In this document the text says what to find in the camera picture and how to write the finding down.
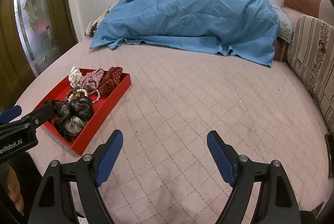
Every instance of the pearl bracelet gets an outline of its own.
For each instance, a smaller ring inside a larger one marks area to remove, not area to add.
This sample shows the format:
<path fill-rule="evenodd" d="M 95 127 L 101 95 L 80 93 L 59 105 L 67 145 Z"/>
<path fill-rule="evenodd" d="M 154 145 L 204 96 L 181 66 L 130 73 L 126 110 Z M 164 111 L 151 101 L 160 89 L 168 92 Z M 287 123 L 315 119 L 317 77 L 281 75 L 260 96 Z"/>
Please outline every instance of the pearl bracelet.
<path fill-rule="evenodd" d="M 93 103 L 97 103 L 100 100 L 100 98 L 101 98 L 101 93 L 100 93 L 100 91 L 98 89 L 93 90 L 88 95 L 94 94 L 95 92 L 97 93 L 97 99 L 95 101 L 93 101 Z"/>
<path fill-rule="evenodd" d="M 84 93 L 85 96 L 88 97 L 87 90 L 82 89 L 82 88 L 79 88 L 79 89 L 77 89 L 76 92 L 72 93 L 72 94 L 69 96 L 69 98 L 68 98 L 68 102 L 71 102 L 71 101 L 73 100 L 73 97 L 74 97 L 74 95 L 75 95 L 76 93 Z"/>

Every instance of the blue blanket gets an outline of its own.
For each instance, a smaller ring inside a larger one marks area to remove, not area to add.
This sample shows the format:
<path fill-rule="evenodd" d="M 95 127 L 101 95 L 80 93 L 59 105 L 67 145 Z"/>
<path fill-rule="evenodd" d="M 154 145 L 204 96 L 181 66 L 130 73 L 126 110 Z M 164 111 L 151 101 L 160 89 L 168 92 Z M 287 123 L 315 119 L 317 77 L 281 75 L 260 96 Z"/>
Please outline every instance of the blue blanket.
<path fill-rule="evenodd" d="M 120 0 L 90 48 L 144 41 L 271 66 L 279 25 L 268 0 Z"/>

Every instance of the wooden door frame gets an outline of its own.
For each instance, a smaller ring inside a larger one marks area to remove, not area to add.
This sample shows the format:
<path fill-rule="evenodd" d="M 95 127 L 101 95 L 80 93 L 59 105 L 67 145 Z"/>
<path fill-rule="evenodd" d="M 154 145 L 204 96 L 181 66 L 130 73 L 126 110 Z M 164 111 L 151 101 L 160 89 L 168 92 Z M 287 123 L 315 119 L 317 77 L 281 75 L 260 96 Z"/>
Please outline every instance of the wooden door frame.
<path fill-rule="evenodd" d="M 78 43 L 68 0 L 47 0 L 51 25 L 62 54 Z"/>
<path fill-rule="evenodd" d="M 0 102 L 13 106 L 35 79 L 16 26 L 14 0 L 0 0 Z"/>

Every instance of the red tray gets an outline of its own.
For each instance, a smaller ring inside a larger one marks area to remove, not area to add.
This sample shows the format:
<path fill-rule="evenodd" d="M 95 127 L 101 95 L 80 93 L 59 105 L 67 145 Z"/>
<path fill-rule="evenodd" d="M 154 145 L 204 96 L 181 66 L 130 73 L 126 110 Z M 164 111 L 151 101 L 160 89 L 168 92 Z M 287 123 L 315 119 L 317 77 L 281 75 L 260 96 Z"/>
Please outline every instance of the red tray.
<path fill-rule="evenodd" d="M 82 75 L 86 75 L 88 72 L 93 72 L 91 69 L 80 69 Z M 131 85 L 131 79 L 129 73 L 122 73 L 120 84 L 114 89 L 114 91 L 108 97 L 102 97 L 100 100 L 93 104 L 94 116 L 82 130 L 82 132 L 73 138 L 71 142 L 66 141 L 54 128 L 53 120 L 50 122 L 44 123 L 44 126 L 61 142 L 66 146 L 70 147 L 80 156 L 84 153 L 89 142 L 96 134 L 98 129 L 101 127 L 102 123 L 106 117 L 110 114 L 111 110 L 115 107 L 121 97 L 124 95 L 126 90 Z M 36 108 L 41 107 L 45 101 L 50 101 L 51 99 L 64 100 L 66 93 L 72 89 L 70 86 L 70 81 L 66 76 L 58 85 L 52 89 L 49 94 L 47 94 L 43 100 L 36 106 Z M 97 98 L 97 94 L 94 93 L 89 95 L 89 97 L 94 101 Z"/>

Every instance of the white scrunchie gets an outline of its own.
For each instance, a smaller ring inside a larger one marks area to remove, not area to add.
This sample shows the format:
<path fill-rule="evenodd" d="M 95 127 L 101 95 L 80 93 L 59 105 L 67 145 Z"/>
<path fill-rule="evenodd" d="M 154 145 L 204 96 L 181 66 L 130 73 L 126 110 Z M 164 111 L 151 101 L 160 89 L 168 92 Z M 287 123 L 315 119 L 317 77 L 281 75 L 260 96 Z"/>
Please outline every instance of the white scrunchie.
<path fill-rule="evenodd" d="M 68 75 L 68 80 L 70 81 L 70 85 L 73 88 L 80 88 L 79 81 L 81 79 L 82 73 L 79 68 L 73 67 L 71 73 Z"/>

